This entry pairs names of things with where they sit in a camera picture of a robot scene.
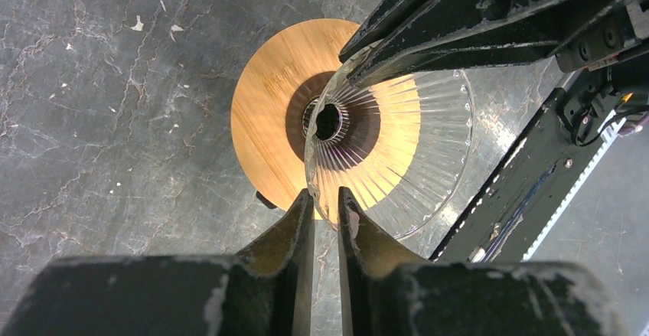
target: black cable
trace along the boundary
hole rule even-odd
[[[629,109],[629,110],[627,110],[627,111],[625,111],[623,113],[616,114],[615,116],[610,118],[606,123],[604,123],[602,128],[599,130],[599,133],[593,139],[591,139],[588,142],[583,142],[582,143],[582,142],[579,141],[579,139],[578,139],[579,126],[576,126],[572,130],[572,135],[571,135],[572,136],[572,143],[574,143],[575,145],[577,145],[579,147],[590,146],[593,143],[595,143],[595,141],[597,141],[597,139],[602,135],[602,132],[604,132],[611,124],[613,124],[615,122],[618,122],[618,121],[620,121],[623,118],[626,118],[628,116],[633,116],[635,114],[646,113],[646,112],[649,112],[649,105],[636,106],[635,108],[631,108],[631,109]],[[587,109],[584,113],[582,113],[582,115],[577,120],[579,120],[579,121],[583,120],[586,116],[588,116],[589,113],[590,113],[590,109]]]

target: ribbed glass cone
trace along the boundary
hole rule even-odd
[[[307,186],[334,226],[345,186],[374,222],[404,237],[440,211],[464,171],[471,91],[460,70],[353,87],[346,75],[367,51],[336,72],[307,121]]]

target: white debris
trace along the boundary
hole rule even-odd
[[[131,28],[131,30],[142,31],[142,29],[144,28],[144,24],[142,23],[142,20],[140,19],[140,16],[136,15],[135,19],[136,19],[137,23],[135,24],[135,26],[133,26]]]

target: gray marble surface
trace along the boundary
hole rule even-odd
[[[0,0],[0,327],[49,260],[234,252],[281,217],[254,197],[230,102],[254,51],[379,0]],[[475,133],[428,255],[549,93],[553,62],[468,72]],[[312,334],[340,334],[335,232],[317,223]]]

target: wooden disc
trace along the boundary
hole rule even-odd
[[[304,111],[341,66],[338,53],[357,29],[358,24],[330,18],[286,28],[253,55],[236,85],[231,114],[236,156],[253,186],[283,210],[306,188]],[[381,123],[377,143],[395,136],[385,134],[390,125]],[[408,156],[398,159],[396,171],[402,175],[416,149],[416,139],[412,140],[415,131],[394,132],[405,132],[401,136],[411,140],[406,144],[412,147],[405,148]],[[377,158],[389,159],[389,154],[381,152]],[[398,180],[391,178],[389,186],[396,183]],[[387,193],[372,192],[376,199],[368,201],[380,201]]]

